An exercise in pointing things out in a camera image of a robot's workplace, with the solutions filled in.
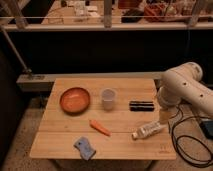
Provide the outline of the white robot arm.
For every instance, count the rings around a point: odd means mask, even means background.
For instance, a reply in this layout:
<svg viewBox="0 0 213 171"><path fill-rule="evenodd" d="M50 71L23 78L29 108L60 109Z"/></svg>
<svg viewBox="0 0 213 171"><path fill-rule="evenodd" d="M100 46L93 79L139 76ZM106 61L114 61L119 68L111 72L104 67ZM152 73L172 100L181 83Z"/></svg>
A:
<svg viewBox="0 0 213 171"><path fill-rule="evenodd" d="M162 74L162 85L157 92L161 124L168 122L171 116L169 109L178 105L182 99L213 116L213 90L200 83L202 76L202 68L195 62L170 68Z"/></svg>

